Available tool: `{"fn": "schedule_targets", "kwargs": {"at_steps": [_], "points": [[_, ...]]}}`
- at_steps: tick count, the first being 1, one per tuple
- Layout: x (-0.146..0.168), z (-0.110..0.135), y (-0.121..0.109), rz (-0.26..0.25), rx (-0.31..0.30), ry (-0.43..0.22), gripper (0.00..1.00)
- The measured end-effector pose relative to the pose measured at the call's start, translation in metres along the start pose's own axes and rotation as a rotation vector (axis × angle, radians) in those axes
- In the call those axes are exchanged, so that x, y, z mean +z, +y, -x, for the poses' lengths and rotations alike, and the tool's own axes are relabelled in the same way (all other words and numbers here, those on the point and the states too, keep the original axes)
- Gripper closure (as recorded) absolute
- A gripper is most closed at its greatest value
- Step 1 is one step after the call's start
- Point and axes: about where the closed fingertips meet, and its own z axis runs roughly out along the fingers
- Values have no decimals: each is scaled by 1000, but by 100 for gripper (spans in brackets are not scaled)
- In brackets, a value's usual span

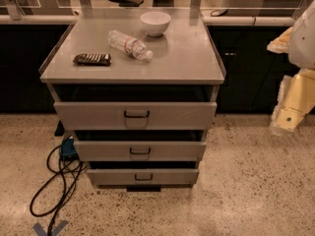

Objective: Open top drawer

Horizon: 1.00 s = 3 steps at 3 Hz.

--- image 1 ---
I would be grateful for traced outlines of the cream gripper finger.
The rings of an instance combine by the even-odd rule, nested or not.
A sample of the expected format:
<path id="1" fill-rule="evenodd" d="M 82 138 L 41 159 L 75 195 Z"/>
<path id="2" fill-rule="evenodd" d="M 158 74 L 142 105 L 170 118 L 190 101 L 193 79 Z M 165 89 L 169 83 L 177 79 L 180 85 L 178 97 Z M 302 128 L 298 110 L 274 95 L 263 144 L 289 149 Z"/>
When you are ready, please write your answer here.
<path id="1" fill-rule="evenodd" d="M 288 53 L 292 30 L 293 28 L 286 29 L 280 36 L 272 40 L 267 45 L 267 50 L 278 54 Z"/>
<path id="2" fill-rule="evenodd" d="M 271 117 L 271 132 L 278 136 L 293 132 L 314 107 L 315 71 L 301 69 L 293 77 L 284 76 Z"/>

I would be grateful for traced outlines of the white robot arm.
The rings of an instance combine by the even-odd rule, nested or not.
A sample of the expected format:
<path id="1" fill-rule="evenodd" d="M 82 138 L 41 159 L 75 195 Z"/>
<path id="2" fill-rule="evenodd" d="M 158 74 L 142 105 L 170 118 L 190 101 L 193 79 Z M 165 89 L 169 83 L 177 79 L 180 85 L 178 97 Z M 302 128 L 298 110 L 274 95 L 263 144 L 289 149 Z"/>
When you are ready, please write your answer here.
<path id="1" fill-rule="evenodd" d="M 315 1 L 267 49 L 287 53 L 289 62 L 299 68 L 293 77 L 283 77 L 271 117 L 271 132 L 281 136 L 293 132 L 315 107 Z"/>

